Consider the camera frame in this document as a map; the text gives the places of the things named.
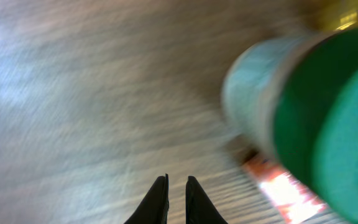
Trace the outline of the pink Kleenex tissue pack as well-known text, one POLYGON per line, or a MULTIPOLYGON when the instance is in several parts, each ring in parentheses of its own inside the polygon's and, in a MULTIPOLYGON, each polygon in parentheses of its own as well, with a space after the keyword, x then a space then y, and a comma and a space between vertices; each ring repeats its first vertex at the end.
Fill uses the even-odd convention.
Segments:
POLYGON ((324 211, 327 205, 281 164, 257 153, 243 165, 285 223, 299 224, 324 211))

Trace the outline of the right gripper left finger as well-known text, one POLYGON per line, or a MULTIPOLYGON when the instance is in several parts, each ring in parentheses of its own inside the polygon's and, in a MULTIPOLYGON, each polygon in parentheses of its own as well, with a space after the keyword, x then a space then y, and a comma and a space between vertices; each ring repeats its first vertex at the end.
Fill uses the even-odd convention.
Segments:
POLYGON ((159 176, 125 224, 166 224, 169 210, 168 174, 159 176))

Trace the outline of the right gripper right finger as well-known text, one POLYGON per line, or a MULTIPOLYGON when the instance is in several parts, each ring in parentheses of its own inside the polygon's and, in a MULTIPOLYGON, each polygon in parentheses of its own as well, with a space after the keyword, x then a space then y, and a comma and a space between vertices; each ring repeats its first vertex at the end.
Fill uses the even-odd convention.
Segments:
POLYGON ((194 176, 186 183, 186 224, 227 224, 194 176))

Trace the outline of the Knorr jar green lid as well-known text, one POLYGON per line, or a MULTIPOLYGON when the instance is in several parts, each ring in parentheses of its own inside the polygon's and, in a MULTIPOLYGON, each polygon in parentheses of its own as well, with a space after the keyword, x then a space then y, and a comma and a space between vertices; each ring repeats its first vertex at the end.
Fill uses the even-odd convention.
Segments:
POLYGON ((228 120, 358 223, 358 27, 259 42, 223 85, 228 120))

